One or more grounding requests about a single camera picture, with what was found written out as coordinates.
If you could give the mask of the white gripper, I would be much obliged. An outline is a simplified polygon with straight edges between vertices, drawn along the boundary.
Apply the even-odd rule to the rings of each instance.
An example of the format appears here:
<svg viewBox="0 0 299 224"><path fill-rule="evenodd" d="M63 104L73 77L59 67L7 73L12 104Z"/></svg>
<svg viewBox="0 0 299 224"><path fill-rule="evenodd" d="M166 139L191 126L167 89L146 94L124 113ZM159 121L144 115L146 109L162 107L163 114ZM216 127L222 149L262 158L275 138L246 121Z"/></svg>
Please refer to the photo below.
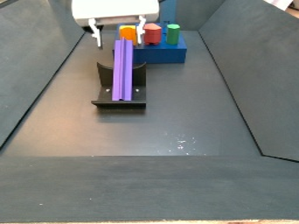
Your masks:
<svg viewBox="0 0 299 224"><path fill-rule="evenodd" d="M138 23L136 43L142 44L146 20L159 17L158 0L71 0L71 12L80 27L89 26L92 37L102 47L100 29L96 25Z"/></svg>

